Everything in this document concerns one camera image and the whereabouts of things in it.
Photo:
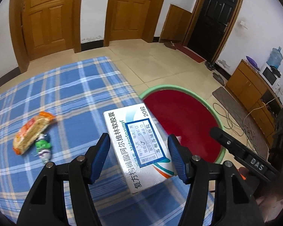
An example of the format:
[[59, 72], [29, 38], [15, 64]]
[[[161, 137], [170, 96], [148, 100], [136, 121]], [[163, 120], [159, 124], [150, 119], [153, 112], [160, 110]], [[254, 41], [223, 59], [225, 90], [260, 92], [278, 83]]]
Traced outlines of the person's right hand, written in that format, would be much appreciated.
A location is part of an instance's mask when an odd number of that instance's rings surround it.
[[262, 217], [266, 225], [283, 225], [283, 209], [276, 218], [269, 220], [272, 215], [272, 208], [277, 202], [283, 199], [283, 169], [276, 180], [267, 183], [255, 177], [254, 173], [245, 167], [238, 169], [240, 174], [245, 177], [245, 182], [253, 193], [259, 206]]

